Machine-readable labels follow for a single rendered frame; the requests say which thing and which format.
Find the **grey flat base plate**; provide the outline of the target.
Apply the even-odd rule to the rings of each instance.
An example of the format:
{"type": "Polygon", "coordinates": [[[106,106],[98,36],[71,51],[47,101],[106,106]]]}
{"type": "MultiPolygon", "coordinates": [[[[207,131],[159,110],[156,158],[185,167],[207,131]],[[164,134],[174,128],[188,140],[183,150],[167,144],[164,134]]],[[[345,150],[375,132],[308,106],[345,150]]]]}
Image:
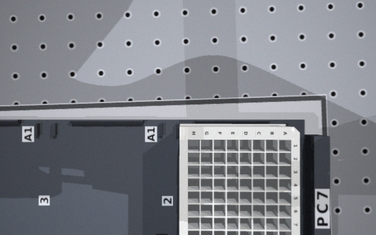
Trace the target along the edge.
{"type": "Polygon", "coordinates": [[[0,105],[323,94],[332,235],[376,235],[376,0],[0,0],[0,105]]]}

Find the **white deep-well block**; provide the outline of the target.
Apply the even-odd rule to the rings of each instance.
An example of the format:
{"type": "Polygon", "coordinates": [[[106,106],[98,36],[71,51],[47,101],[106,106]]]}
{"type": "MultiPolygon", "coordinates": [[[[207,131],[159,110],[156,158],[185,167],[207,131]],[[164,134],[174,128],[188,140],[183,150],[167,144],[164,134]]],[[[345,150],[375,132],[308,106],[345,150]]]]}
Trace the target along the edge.
{"type": "Polygon", "coordinates": [[[300,235],[300,133],[180,124],[180,235],[300,235]]]}

